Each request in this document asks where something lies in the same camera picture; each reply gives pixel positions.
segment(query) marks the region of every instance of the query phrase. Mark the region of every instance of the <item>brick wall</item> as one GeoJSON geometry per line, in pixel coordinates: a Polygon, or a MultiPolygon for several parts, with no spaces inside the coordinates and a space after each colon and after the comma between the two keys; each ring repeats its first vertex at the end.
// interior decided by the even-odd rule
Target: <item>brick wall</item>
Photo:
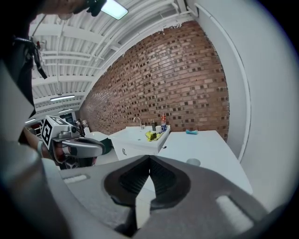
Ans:
{"type": "Polygon", "coordinates": [[[91,131],[150,125],[166,113],[173,132],[217,130],[227,139],[229,103],[222,65],[195,21],[155,33],[129,49],[97,81],[80,109],[91,131]]]}

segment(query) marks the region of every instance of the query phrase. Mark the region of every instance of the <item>white ceiling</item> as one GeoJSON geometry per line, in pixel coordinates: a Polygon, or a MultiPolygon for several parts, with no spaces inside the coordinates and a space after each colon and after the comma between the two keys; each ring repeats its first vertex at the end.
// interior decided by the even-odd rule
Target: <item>white ceiling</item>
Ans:
{"type": "MultiPolygon", "coordinates": [[[[83,11],[67,21],[57,15],[48,15],[42,21],[34,40],[41,43],[42,65],[48,78],[43,79],[34,66],[32,91],[37,113],[33,118],[57,115],[64,108],[78,110],[99,77],[126,50],[160,29],[191,20],[184,0],[117,1],[128,9],[121,20],[103,12],[92,17],[83,11]],[[59,91],[75,98],[51,102],[59,91]]],[[[31,23],[29,35],[42,17],[31,23]]]]}

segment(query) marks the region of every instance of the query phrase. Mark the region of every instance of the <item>sink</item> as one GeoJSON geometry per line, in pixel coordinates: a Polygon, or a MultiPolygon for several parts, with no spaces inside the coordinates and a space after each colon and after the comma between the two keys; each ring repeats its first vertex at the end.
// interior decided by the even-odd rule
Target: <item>sink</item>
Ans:
{"type": "Polygon", "coordinates": [[[119,160],[124,160],[138,155],[157,155],[170,134],[171,127],[167,126],[166,132],[157,141],[149,142],[145,133],[152,131],[151,126],[144,129],[138,127],[126,127],[125,129],[110,135],[114,149],[119,160]]]}

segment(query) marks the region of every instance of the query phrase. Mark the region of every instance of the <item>fluorescent light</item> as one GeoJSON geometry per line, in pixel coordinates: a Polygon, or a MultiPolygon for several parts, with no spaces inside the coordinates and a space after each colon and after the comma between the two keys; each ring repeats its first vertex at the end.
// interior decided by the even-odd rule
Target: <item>fluorescent light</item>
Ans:
{"type": "Polygon", "coordinates": [[[59,97],[55,97],[55,98],[50,99],[50,101],[69,99],[69,98],[74,98],[74,97],[75,97],[75,95],[59,96],[59,97]]]}
{"type": "Polygon", "coordinates": [[[32,122],[34,120],[36,120],[36,119],[28,120],[27,122],[25,122],[25,124],[30,123],[30,122],[32,122]]]}
{"type": "Polygon", "coordinates": [[[114,0],[107,0],[101,11],[114,17],[116,20],[121,19],[128,13],[127,9],[114,0]]]}
{"type": "Polygon", "coordinates": [[[58,113],[63,113],[63,112],[69,111],[69,110],[72,110],[72,109],[62,110],[62,111],[59,111],[58,113]]]}

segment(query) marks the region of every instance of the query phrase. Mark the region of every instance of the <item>faucet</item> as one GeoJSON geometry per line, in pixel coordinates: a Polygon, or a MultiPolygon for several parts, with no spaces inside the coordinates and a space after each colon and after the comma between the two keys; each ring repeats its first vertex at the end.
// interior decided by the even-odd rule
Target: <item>faucet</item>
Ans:
{"type": "Polygon", "coordinates": [[[135,119],[136,119],[136,118],[139,119],[140,128],[141,128],[141,129],[144,129],[144,126],[142,125],[142,123],[141,123],[141,119],[140,119],[139,117],[135,117],[134,120],[133,120],[133,122],[135,122],[135,119]]]}

